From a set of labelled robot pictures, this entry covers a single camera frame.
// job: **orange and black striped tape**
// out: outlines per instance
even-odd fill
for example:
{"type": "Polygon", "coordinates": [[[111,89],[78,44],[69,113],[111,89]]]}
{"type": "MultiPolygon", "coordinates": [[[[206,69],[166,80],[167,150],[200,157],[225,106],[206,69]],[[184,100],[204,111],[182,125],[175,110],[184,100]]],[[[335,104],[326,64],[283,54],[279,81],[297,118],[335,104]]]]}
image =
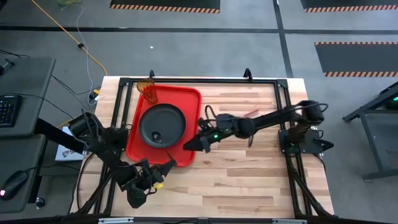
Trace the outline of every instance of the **orange and black striped tape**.
{"type": "Polygon", "coordinates": [[[398,72],[324,72],[326,77],[398,77],[398,72]]]}
{"type": "Polygon", "coordinates": [[[111,9],[133,9],[133,10],[150,10],[150,11],[168,11],[168,12],[200,12],[217,14],[220,13],[219,9],[205,9],[195,7],[172,7],[172,6],[139,6],[139,5],[126,5],[126,4],[112,4],[111,9]]]}
{"type": "Polygon", "coordinates": [[[348,11],[371,11],[398,9],[398,5],[383,6],[343,6],[343,7],[310,7],[305,12],[348,12],[348,11]]]}
{"type": "Polygon", "coordinates": [[[321,44],[398,44],[398,42],[393,41],[319,41],[315,42],[315,45],[321,44]]]}

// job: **computer mouse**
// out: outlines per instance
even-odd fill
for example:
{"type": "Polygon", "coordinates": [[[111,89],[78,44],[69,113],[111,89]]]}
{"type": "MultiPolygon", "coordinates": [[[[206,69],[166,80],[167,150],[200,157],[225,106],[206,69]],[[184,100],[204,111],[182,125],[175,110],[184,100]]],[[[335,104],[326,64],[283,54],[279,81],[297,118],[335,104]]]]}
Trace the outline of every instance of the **computer mouse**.
{"type": "Polygon", "coordinates": [[[21,187],[26,183],[28,178],[29,174],[26,171],[19,170],[13,173],[1,186],[0,199],[12,199],[18,193],[19,189],[21,189],[21,187]]]}

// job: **black pan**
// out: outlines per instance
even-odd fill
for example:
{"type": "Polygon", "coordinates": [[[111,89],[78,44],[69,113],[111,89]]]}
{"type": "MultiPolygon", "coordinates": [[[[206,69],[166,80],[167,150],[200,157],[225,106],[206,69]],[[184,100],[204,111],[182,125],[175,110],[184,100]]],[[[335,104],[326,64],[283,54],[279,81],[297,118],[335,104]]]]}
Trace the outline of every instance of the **black pan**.
{"type": "Polygon", "coordinates": [[[156,148],[173,146],[185,132],[185,116],[174,105],[162,103],[149,108],[139,121],[142,140],[156,148]]]}

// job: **keyboard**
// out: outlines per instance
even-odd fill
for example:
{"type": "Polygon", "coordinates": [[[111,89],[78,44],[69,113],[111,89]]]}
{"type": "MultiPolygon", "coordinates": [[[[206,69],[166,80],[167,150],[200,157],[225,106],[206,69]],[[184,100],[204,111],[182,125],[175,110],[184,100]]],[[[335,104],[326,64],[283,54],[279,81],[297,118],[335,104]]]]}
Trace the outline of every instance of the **keyboard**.
{"type": "Polygon", "coordinates": [[[0,96],[0,128],[14,127],[21,101],[17,95],[0,96]]]}

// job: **concrete floor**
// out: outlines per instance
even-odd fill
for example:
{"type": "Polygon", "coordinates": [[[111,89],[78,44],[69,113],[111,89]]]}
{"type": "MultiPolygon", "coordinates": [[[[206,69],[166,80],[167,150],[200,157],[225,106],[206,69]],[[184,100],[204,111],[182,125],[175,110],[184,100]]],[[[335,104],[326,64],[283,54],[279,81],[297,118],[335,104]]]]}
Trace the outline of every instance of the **concrete floor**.
{"type": "MultiPolygon", "coordinates": [[[[56,1],[39,0],[62,25],[73,27],[80,7],[61,11],[56,1]]],[[[287,77],[273,0],[221,0],[220,14],[192,14],[110,10],[109,1],[84,0],[81,27],[212,28],[205,32],[172,29],[134,32],[84,32],[90,52],[109,75],[147,75],[153,69],[166,76],[240,77],[246,67],[255,77],[287,77]]],[[[398,30],[398,11],[305,13],[300,0],[279,0],[285,29],[398,30]]],[[[54,26],[30,1],[13,0],[0,12],[0,26],[54,26]]],[[[55,57],[53,75],[76,92],[89,89],[85,55],[63,32],[0,31],[0,49],[31,57],[55,57]]],[[[315,41],[397,41],[398,35],[302,35],[286,34],[292,73],[304,78],[308,97],[330,105],[320,126],[335,147],[325,153],[326,175],[335,213],[344,218],[396,223],[398,177],[363,182],[361,175],[376,171],[362,125],[345,124],[341,117],[374,98],[396,78],[325,78],[315,51],[315,41]]],[[[94,85],[100,85],[102,69],[90,62],[94,85]]],[[[81,104],[55,80],[47,99],[73,116],[81,104]]],[[[86,96],[79,97],[86,106],[86,96]]],[[[68,117],[44,103],[40,117],[59,125],[68,117]]],[[[66,214],[76,177],[48,178],[40,196],[47,206],[28,206],[20,214],[0,219],[66,214]]]]}

